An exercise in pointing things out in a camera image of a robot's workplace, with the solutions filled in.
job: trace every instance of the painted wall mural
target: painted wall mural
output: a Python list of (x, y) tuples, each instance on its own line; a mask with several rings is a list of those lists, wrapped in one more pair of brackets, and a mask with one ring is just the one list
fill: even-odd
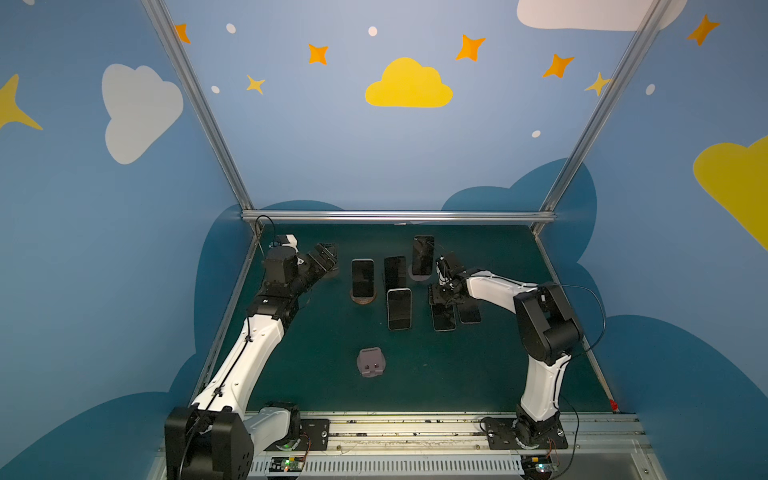
[(347, 210), (440, 210), (567, 157), (648, 5), (167, 0), (256, 207)]
[(119, 164), (135, 162), (181, 116), (184, 99), (175, 83), (142, 65), (110, 65), (101, 79), (111, 118), (105, 140)]
[[(661, 27), (683, 11), (687, 0), (672, 0)], [(518, 18), (533, 28), (635, 31), (653, 0), (520, 0)]]
[(18, 75), (14, 75), (0, 88), (0, 128), (12, 121), (17, 121), (28, 127), (42, 130), (43, 127), (32, 120), (29, 115), (24, 113), (16, 104), (16, 90), (18, 89)]
[(0, 18), (0, 480), (145, 478), (250, 228), (141, 2)]
[(717, 144), (694, 162), (701, 187), (768, 250), (768, 137), (749, 147)]
[(387, 65), (381, 81), (366, 89), (366, 101), (376, 107), (434, 108), (447, 105), (451, 98), (453, 90), (440, 81), (439, 72), (412, 58)]
[[(768, 429), (754, 415), (768, 406), (766, 18), (765, 2), (688, 0), (542, 233), (561, 280), (601, 295), (595, 355), (670, 480), (723, 477), (723, 412), (744, 435)], [(574, 306), (593, 339), (590, 301)]]

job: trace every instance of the yellow star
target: yellow star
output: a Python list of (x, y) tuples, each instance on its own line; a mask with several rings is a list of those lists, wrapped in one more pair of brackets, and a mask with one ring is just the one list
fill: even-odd
[(482, 42), (485, 41), (484, 38), (478, 38), (477, 40), (472, 40), (470, 37), (463, 35), (464, 37), (464, 45), (462, 45), (462, 50), (458, 53), (458, 57), (456, 57), (456, 60), (461, 60), (462, 58), (470, 58), (473, 61), (478, 60), (478, 48), (480, 48), (480, 45), (482, 45)]
[(694, 33), (688, 35), (686, 40), (695, 40), (696, 43), (701, 46), (701, 44), (704, 43), (704, 39), (707, 37), (707, 35), (709, 35), (710, 32), (717, 28), (719, 25), (719, 23), (710, 22), (710, 19), (708, 19), (705, 15), (704, 18), (701, 19), (699, 27), (694, 30)]
[(599, 97), (599, 96), (600, 96), (600, 94), (603, 92), (603, 87), (604, 87), (604, 86), (605, 86), (605, 85), (606, 85), (606, 84), (607, 84), (609, 81), (611, 81), (611, 79), (610, 79), (610, 78), (608, 78), (608, 79), (605, 79), (605, 80), (604, 80), (604, 79), (603, 79), (603, 75), (602, 75), (600, 72), (598, 72), (598, 79), (597, 79), (597, 80), (595, 80), (595, 81), (594, 81), (594, 83), (593, 83), (593, 84), (592, 84), (592, 85), (591, 85), (589, 88), (585, 88), (585, 89), (584, 89), (584, 91), (587, 91), (587, 90), (594, 90), (595, 92), (597, 92), (597, 94), (598, 94), (598, 97)]
[(17, 87), (18, 75), (14, 75), (3, 88), (0, 88), (0, 128), (3, 128), (5, 124), (9, 124), (12, 121), (17, 121), (28, 127), (42, 130), (43, 127), (38, 125), (16, 105)]
[(552, 57), (552, 66), (547, 70), (542, 77), (548, 77), (549, 75), (557, 75), (560, 78), (563, 78), (563, 74), (565, 73), (565, 67), (568, 66), (569, 63), (571, 63), (571, 60), (573, 60), (575, 57), (570, 58), (560, 58), (557, 55)]
[(246, 90), (258, 90), (260, 94), (264, 95), (264, 92), (261, 91), (261, 84), (264, 83), (264, 80), (255, 81), (250, 75), (248, 75), (248, 80), (250, 80), (250, 85)]
[(328, 47), (316, 47), (310, 44), (310, 63), (318, 61), (323, 65), (328, 65), (326, 63), (326, 50), (328, 50)]

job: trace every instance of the phone screen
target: phone screen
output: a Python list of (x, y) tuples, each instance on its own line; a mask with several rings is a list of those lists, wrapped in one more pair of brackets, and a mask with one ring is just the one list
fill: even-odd
[(482, 321), (480, 305), (476, 298), (465, 298), (463, 303), (456, 305), (456, 309), (458, 310), (458, 319), (462, 323), (480, 323)]
[(406, 286), (406, 258), (386, 257), (384, 259), (384, 290)]
[(419, 235), (413, 239), (413, 274), (432, 275), (435, 256), (435, 238)]
[(438, 332), (448, 332), (456, 329), (456, 317), (453, 305), (430, 305), (432, 308), (432, 325)]
[(352, 296), (373, 297), (373, 260), (352, 260)]
[(387, 320), (390, 330), (411, 328), (411, 289), (398, 288), (386, 294)]

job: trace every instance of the green table surface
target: green table surface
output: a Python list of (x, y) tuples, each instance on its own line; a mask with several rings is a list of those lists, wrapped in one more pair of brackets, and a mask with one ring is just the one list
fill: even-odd
[[(438, 244), (435, 255), (443, 249), (455, 251), (467, 268), (525, 282), (551, 280), (527, 227), (278, 224), (277, 233), (296, 235), (302, 253), (318, 242), (338, 244), (340, 272), (336, 278), (320, 280), (300, 298), (303, 308), (267, 360), (249, 410), (269, 401), (295, 402), (303, 411), (515, 410), (528, 371), (515, 315), (481, 302), (481, 323), (459, 323), (451, 332), (436, 332), (427, 302), (427, 284), (436, 281), (433, 273), (424, 283), (408, 278), (407, 286), (413, 291), (412, 327), (391, 332), (382, 272), (385, 257), (403, 255), (410, 263), (415, 235), (433, 235)], [(267, 227), (263, 244), (270, 239)], [(356, 258), (376, 262), (377, 296), (365, 306), (349, 298), (350, 262)], [(216, 368), (237, 340), (245, 310), (259, 289), (261, 260), (257, 251)], [(375, 346), (386, 358), (386, 370), (381, 376), (363, 378), (357, 355)], [(562, 392), (580, 412), (611, 410), (587, 356), (568, 367)]]

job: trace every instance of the white cloud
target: white cloud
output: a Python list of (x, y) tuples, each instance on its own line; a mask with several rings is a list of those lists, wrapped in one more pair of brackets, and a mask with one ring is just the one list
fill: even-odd
[(119, 164), (138, 159), (181, 116), (181, 90), (154, 70), (125, 65), (107, 67), (101, 79), (107, 125), (107, 149)]
[[(661, 19), (664, 28), (687, 0), (672, 0)], [(518, 19), (533, 28), (635, 31), (653, 0), (520, 0)]]

